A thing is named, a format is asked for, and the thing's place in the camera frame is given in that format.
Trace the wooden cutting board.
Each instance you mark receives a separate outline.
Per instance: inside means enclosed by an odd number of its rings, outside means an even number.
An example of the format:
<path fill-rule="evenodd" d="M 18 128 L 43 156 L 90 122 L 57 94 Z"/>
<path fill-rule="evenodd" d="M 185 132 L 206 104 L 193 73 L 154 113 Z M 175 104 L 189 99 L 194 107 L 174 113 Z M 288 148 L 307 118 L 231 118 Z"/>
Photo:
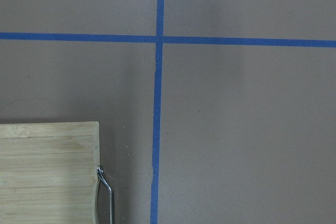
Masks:
<path fill-rule="evenodd" d="M 97 223 L 98 122 L 1 125 L 1 223 Z"/>

